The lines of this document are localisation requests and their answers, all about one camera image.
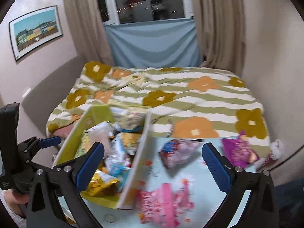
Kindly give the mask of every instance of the snack bag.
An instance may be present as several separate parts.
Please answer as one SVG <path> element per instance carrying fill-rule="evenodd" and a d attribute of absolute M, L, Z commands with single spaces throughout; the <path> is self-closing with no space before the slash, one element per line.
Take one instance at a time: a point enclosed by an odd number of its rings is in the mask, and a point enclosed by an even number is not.
<path fill-rule="evenodd" d="M 184 164 L 201 145 L 201 142 L 187 139 L 173 139 L 164 144 L 159 155 L 167 169 Z"/>
<path fill-rule="evenodd" d="M 117 192 L 117 182 L 116 177 L 96 170 L 86 192 L 89 196 L 112 196 Z"/>
<path fill-rule="evenodd" d="M 169 183 L 152 192 L 140 191 L 139 219 L 142 224 L 152 221 L 163 227 L 176 227 L 174 217 L 173 193 Z"/>
<path fill-rule="evenodd" d="M 135 132 L 142 130 L 142 123 L 148 113 L 139 107 L 128 107 L 127 109 L 111 108 L 113 117 L 116 119 L 116 130 Z"/>
<path fill-rule="evenodd" d="M 248 164 L 260 159 L 250 148 L 244 131 L 241 131 L 237 139 L 222 139 L 222 144 L 225 156 L 233 166 L 241 166 L 245 169 Z"/>
<path fill-rule="evenodd" d="M 86 155 L 92 145 L 93 143 L 90 141 L 88 134 L 86 133 L 86 131 L 84 131 L 81 137 L 81 144 L 78 147 L 74 158 L 76 159 L 80 156 Z"/>
<path fill-rule="evenodd" d="M 186 211 L 193 209 L 193 206 L 189 202 L 188 181 L 175 194 L 169 183 L 164 183 L 161 188 L 151 192 L 140 191 L 137 202 L 140 222 L 153 222 L 162 227 L 177 227 Z"/>
<path fill-rule="evenodd" d="M 89 128 L 87 130 L 87 133 L 91 142 L 100 142 L 103 144 L 105 150 L 103 158 L 109 156 L 111 152 L 109 140 L 109 137 L 112 133 L 111 125 L 107 122 L 101 122 L 96 126 Z"/>
<path fill-rule="evenodd" d="M 118 162 L 113 165 L 111 171 L 109 172 L 111 176 L 117 177 L 119 180 L 118 193 L 120 193 L 123 190 L 130 169 L 131 169 L 130 167 L 127 167 L 122 162 Z"/>
<path fill-rule="evenodd" d="M 121 162 L 125 167 L 131 167 L 131 158 L 123 149 L 117 136 L 112 140 L 111 145 L 111 154 L 104 160 L 107 170 L 110 172 L 114 164 L 119 162 Z"/>
<path fill-rule="evenodd" d="M 110 140 L 108 134 L 110 132 L 110 126 L 107 122 L 101 122 L 98 125 L 85 130 L 81 137 L 81 144 L 77 149 L 74 158 L 85 155 L 95 142 L 100 142 L 104 146 L 104 157 L 110 155 Z"/>
<path fill-rule="evenodd" d="M 123 149 L 128 153 L 128 155 L 135 155 L 138 148 L 139 140 L 141 134 L 138 133 L 119 133 L 118 142 L 121 143 Z"/>

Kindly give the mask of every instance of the beige curtain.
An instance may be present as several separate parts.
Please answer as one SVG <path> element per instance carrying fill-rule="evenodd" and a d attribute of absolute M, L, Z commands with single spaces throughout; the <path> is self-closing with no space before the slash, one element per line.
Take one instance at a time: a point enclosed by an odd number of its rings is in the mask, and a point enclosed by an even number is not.
<path fill-rule="evenodd" d="M 63 0 L 77 53 L 86 61 L 114 65 L 97 0 Z"/>
<path fill-rule="evenodd" d="M 192 0 L 202 67 L 242 74 L 244 65 L 243 0 Z"/>

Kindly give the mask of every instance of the light blue table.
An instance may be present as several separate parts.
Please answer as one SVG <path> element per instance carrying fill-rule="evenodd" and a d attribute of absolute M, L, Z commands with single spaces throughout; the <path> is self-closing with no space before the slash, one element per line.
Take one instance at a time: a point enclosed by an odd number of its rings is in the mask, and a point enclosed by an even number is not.
<path fill-rule="evenodd" d="M 218 189 L 209 169 L 203 164 L 202 147 L 198 149 L 197 154 L 193 156 L 189 164 L 179 167 L 173 172 L 165 169 L 157 151 L 164 143 L 171 139 L 172 138 L 153 138 L 150 145 L 147 145 L 149 146 L 147 155 L 151 155 L 150 159 L 153 164 L 142 173 L 143 178 L 147 178 L 146 190 L 155 190 L 159 188 L 162 183 L 168 182 L 172 183 L 173 190 L 177 190 L 181 180 L 187 178 L 191 185 L 190 201 L 194 202 L 194 209 L 191 212 L 188 212 L 186 216 L 190 222 L 182 222 L 178 227 L 203 227 L 222 203 L 226 194 Z M 222 144 L 220 139 L 205 139 L 203 144 L 207 142 L 211 142 L 222 154 Z M 255 167 L 251 165 L 246 168 L 246 171 L 255 172 Z M 235 225 L 240 219 L 249 194 L 250 190 L 245 192 L 241 204 L 230 222 L 229 227 Z M 68 209 L 63 197 L 59 197 L 59 201 L 63 208 Z M 140 224 L 135 211 L 114 210 L 98 206 L 87 200 L 84 201 L 96 219 L 105 228 L 155 227 L 155 224 L 152 223 L 145 225 Z"/>

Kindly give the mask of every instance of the picture frame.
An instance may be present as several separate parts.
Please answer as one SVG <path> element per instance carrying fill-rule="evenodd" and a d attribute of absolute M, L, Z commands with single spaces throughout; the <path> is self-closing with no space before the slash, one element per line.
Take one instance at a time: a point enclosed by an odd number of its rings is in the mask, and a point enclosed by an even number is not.
<path fill-rule="evenodd" d="M 50 6 L 22 15 L 9 23 L 15 60 L 63 35 L 58 7 Z"/>

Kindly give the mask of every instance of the striped bedding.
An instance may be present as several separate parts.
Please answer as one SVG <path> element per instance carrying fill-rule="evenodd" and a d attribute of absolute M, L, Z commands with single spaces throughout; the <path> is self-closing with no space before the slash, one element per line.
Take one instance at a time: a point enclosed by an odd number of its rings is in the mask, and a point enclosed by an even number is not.
<path fill-rule="evenodd" d="M 75 122 L 91 105 L 150 106 L 153 136 L 217 138 L 244 130 L 260 158 L 270 152 L 263 106 L 235 74 L 209 68 L 110 68 L 87 63 L 46 131 Z"/>

